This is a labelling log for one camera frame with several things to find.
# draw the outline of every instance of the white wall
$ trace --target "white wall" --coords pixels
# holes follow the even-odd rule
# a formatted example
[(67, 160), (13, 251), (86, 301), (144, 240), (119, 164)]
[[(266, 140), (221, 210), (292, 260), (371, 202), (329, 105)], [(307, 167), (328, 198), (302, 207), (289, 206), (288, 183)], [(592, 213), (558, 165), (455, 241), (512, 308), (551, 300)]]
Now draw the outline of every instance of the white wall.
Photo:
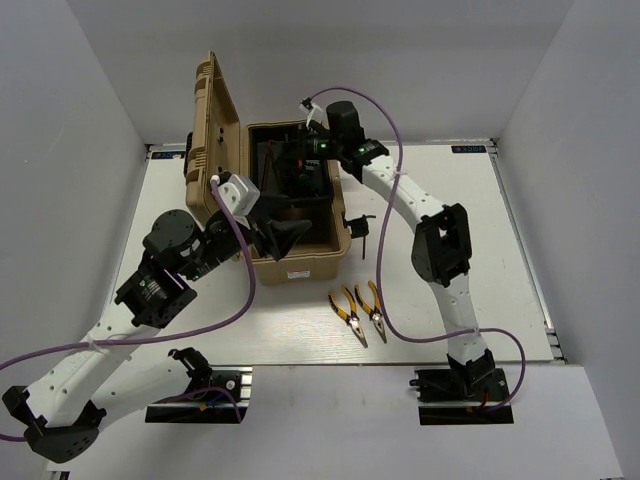
[[(77, 341), (100, 313), (144, 147), (63, 0), (0, 6), (0, 361)], [(52, 358), (0, 374), (28, 384)], [(0, 429), (23, 429), (0, 408)], [(0, 476), (33, 479), (26, 444)]]
[(640, 3), (576, 1), (500, 142), (561, 345), (625, 478), (640, 478), (639, 51)]
[[(409, 140), (496, 136), (571, 3), (69, 0), (147, 143), (184, 141), (209, 49), (244, 124), (299, 118), (301, 98), (344, 84), (378, 98)], [(361, 112), (371, 136), (392, 138)]]

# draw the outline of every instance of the yellow-handled pliers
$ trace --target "yellow-handled pliers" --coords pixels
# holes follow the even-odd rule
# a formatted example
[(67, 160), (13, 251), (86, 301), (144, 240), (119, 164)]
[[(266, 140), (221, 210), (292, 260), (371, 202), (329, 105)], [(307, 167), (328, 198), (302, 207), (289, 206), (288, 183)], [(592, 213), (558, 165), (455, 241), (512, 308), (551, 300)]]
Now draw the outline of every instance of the yellow-handled pliers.
[(358, 303), (365, 311), (367, 315), (369, 315), (369, 320), (373, 322), (373, 325), (376, 327), (378, 334), (382, 338), (384, 343), (387, 343), (387, 334), (384, 331), (384, 321), (382, 320), (382, 311), (380, 310), (380, 297), (378, 297), (378, 289), (376, 288), (376, 284), (369, 280), (369, 288), (373, 292), (373, 308), (371, 308), (367, 303), (362, 299), (362, 294), (360, 293), (360, 285), (355, 286), (356, 298), (358, 299)]
[(331, 304), (331, 308), (342, 320), (345, 321), (347, 325), (351, 327), (351, 331), (360, 341), (362, 346), (367, 348), (367, 339), (364, 337), (364, 331), (362, 331), (362, 327), (360, 326), (360, 319), (358, 318), (357, 313), (358, 307), (356, 305), (356, 301), (353, 299), (353, 294), (344, 285), (342, 286), (342, 293), (344, 293), (345, 297), (349, 300), (349, 308), (351, 309), (351, 312), (347, 313), (338, 306), (336, 299), (333, 296), (333, 292), (329, 292), (329, 303)]

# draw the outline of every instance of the open case lid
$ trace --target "open case lid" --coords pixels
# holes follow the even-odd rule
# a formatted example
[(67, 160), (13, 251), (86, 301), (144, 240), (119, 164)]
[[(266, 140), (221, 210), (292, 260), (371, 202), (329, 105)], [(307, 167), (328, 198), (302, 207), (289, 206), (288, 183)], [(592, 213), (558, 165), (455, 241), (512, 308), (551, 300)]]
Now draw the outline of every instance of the open case lid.
[(209, 191), (211, 176), (224, 170), (240, 173), (240, 119), (213, 52), (196, 70), (194, 94), (195, 120), (185, 175), (186, 204), (204, 225), (218, 211)]

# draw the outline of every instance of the label sticker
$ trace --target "label sticker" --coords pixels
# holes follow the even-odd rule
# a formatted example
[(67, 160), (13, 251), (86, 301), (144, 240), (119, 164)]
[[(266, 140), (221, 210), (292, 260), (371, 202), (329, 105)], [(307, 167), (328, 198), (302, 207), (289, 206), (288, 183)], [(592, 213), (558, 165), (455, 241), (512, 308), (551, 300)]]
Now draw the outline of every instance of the label sticker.
[(184, 158), (184, 152), (180, 150), (170, 151), (170, 152), (151, 152), (151, 160), (170, 160), (170, 159), (179, 159)]
[(453, 145), (451, 151), (453, 153), (487, 153), (487, 147), (484, 145)]
[(309, 278), (311, 276), (311, 270), (299, 270), (297, 272), (287, 272), (287, 278), (293, 280), (294, 278)]

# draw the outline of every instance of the cable tie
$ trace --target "cable tie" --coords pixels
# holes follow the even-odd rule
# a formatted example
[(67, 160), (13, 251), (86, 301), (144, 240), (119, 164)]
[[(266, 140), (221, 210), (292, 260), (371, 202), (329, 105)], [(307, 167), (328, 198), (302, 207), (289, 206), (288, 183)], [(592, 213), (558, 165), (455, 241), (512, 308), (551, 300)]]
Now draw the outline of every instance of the cable tie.
[(91, 335), (91, 332), (87, 332), (86, 342), (89, 344), (87, 348), (89, 350), (95, 350), (96, 352), (104, 352), (104, 348), (102, 348), (100, 345), (96, 343), (97, 340), (101, 340), (101, 339), (93, 338), (93, 335)]

